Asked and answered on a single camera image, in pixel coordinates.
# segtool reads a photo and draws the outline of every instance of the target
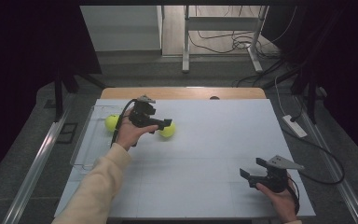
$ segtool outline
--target cream sweater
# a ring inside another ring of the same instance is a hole
[[[130,154],[114,143],[107,154],[96,161],[94,168],[81,181],[71,200],[53,223],[105,224],[111,202],[120,190],[123,171],[130,161]],[[301,221],[287,224],[301,224]]]

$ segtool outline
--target white power strip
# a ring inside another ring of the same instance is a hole
[[[298,136],[298,137],[305,137],[307,133],[297,124],[296,121],[292,122],[290,119],[292,116],[286,115],[282,117],[284,122],[286,122],[287,126]]]

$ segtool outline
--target gray carpet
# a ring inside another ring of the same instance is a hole
[[[203,86],[232,87],[237,80],[255,75],[252,64],[245,57],[197,57],[192,58],[190,73],[181,72],[180,58],[131,57],[124,59],[118,56],[104,55],[100,57],[103,75],[92,75],[107,86],[114,87],[159,87],[159,86]],[[263,60],[262,65],[268,68],[275,60]],[[265,76],[261,83],[273,80],[286,71],[285,65],[271,75]],[[99,98],[102,90],[81,77],[76,80],[80,86],[75,101],[65,123],[65,129],[75,134],[63,133],[49,156],[34,192],[28,202],[20,223],[50,223],[61,198],[63,188],[71,170],[69,163],[85,120]],[[293,82],[290,78],[279,87],[279,95],[275,87],[266,90],[278,120],[282,122],[282,110],[278,96],[286,114],[295,116],[300,107],[289,91]],[[240,87],[250,87],[253,83],[243,81]],[[23,178],[32,164],[37,150],[40,148],[48,129],[54,120],[55,110],[48,105],[54,99],[53,85],[49,84],[37,94],[37,104],[24,125],[7,156],[0,164],[0,223],[4,219]],[[346,171],[346,179],[350,182],[358,196],[358,147],[345,134],[324,109],[323,101],[316,103],[315,116],[317,127],[333,153],[342,161]],[[303,128],[304,120],[297,120]],[[282,128],[289,130],[282,122]],[[316,147],[303,144],[292,136],[284,135],[287,144],[297,163],[307,167],[307,174],[325,181],[331,181],[330,174],[324,164],[321,153]],[[314,206],[316,217],[305,218],[304,223],[355,223],[342,196],[335,186],[325,186],[303,178],[307,193]],[[254,223],[269,223],[268,220],[254,220]],[[221,221],[219,223],[239,223],[238,220]]]

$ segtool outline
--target ball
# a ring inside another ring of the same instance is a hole
[[[171,137],[175,132],[176,126],[175,123],[171,122],[171,125],[165,127],[163,130],[158,130],[158,133],[163,137]]]
[[[114,132],[118,122],[118,115],[109,115],[105,119],[105,128],[109,132]]]

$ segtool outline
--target transparent box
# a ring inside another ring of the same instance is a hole
[[[104,121],[109,115],[121,114],[123,109],[124,105],[95,105],[91,108],[71,159],[71,165],[79,173],[87,174],[94,162],[110,149],[113,133],[105,128]]]

